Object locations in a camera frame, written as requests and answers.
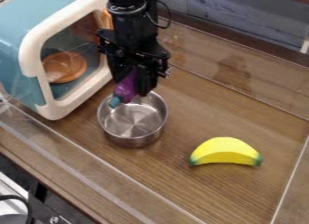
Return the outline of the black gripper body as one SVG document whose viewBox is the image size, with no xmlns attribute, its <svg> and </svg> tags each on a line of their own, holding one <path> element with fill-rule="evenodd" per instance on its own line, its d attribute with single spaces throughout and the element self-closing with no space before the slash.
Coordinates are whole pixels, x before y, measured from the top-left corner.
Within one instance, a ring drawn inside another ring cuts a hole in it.
<svg viewBox="0 0 309 224">
<path fill-rule="evenodd" d="M 160 45 L 156 39 L 142 43 L 136 48 L 123 47 L 116 43 L 116 32 L 111 29 L 99 29 L 96 32 L 99 38 L 97 51 L 106 56 L 130 57 L 132 66 L 139 64 L 150 66 L 159 77 L 167 76 L 167 60 L 171 57 L 170 51 Z"/>
</svg>

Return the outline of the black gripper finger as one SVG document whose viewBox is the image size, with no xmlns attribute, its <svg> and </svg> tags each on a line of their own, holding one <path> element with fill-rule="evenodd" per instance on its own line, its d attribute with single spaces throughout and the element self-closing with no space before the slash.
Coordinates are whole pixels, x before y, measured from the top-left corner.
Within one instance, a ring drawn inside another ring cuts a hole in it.
<svg viewBox="0 0 309 224">
<path fill-rule="evenodd" d="M 132 61 L 130 57 L 107 56 L 107 65 L 111 71 L 112 79 L 119 83 L 128 75 Z"/>
<path fill-rule="evenodd" d="M 150 91 L 156 87 L 158 74 L 148 66 L 138 66 L 138 92 L 142 97 L 146 97 Z"/>
</svg>

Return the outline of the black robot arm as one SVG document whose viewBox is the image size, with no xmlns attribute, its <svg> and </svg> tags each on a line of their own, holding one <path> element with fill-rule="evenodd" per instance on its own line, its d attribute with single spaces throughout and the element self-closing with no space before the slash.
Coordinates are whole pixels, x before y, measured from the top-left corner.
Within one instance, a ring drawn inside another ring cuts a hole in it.
<svg viewBox="0 0 309 224">
<path fill-rule="evenodd" d="M 138 94 L 146 96 L 156 87 L 159 77 L 167 76 L 168 50 L 156 40 L 158 0 L 107 0 L 106 8 L 111 15 L 111 29 L 99 29 L 99 52 L 106 55 L 112 79 L 119 83 L 136 71 L 132 85 Z"/>
</svg>

